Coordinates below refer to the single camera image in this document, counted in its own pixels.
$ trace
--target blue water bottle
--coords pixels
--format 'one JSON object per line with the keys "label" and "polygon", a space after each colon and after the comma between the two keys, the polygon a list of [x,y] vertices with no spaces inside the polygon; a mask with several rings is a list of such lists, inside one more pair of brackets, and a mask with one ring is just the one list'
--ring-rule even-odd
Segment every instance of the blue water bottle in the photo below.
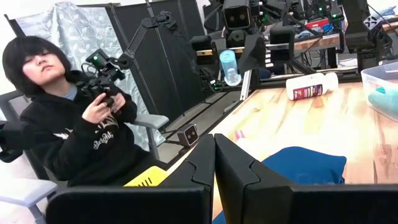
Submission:
{"label": "blue water bottle", "polygon": [[238,74],[235,52],[232,50],[223,51],[220,54],[220,62],[224,70],[224,81],[226,84],[229,86],[239,85],[242,81],[242,76]]}

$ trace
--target black hair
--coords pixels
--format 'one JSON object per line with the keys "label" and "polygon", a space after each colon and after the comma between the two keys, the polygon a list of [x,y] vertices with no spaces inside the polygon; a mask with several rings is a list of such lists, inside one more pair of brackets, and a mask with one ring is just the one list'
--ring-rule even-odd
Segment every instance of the black hair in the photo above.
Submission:
{"label": "black hair", "polygon": [[28,56],[41,55],[45,51],[55,54],[65,68],[65,74],[70,72],[71,65],[67,56],[53,43],[35,36],[16,37],[10,41],[2,54],[2,65],[7,79],[26,96],[43,93],[44,90],[32,82],[22,71]]}

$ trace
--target chair armrest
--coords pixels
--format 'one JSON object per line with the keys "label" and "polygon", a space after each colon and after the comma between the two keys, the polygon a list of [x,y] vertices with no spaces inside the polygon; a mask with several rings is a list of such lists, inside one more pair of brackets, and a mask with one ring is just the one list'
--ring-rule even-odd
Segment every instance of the chair armrest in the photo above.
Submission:
{"label": "chair armrest", "polygon": [[6,179],[1,180],[0,202],[7,202],[30,208],[57,189],[49,180]]}
{"label": "chair armrest", "polygon": [[159,129],[168,121],[168,117],[162,115],[138,114],[133,124],[146,128]]}

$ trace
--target yellow notepad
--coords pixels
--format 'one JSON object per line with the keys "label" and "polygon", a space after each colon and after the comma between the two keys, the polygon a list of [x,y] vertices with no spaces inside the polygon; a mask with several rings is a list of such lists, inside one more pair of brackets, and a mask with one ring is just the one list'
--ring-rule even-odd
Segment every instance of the yellow notepad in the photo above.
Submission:
{"label": "yellow notepad", "polygon": [[166,171],[157,166],[152,166],[138,175],[138,177],[128,182],[125,187],[156,187],[166,179],[167,176]]}

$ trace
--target white graphic print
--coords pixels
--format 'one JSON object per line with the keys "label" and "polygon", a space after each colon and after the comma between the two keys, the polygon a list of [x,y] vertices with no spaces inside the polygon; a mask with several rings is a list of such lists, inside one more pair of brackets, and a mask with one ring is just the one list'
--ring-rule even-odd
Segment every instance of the white graphic print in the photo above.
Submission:
{"label": "white graphic print", "polygon": [[[95,133],[100,132],[100,130],[104,130],[105,128],[109,126],[117,126],[119,128],[118,121],[113,116],[108,116],[105,118],[100,124],[98,124],[98,129],[95,131]],[[65,128],[65,133],[55,133],[54,136],[61,138],[63,140],[68,139],[69,134],[72,133],[73,130]],[[110,139],[112,139],[113,133],[110,131],[107,131],[103,133],[98,140],[94,141],[93,148],[94,150],[97,150],[100,148],[100,145],[102,144],[107,144]]]}

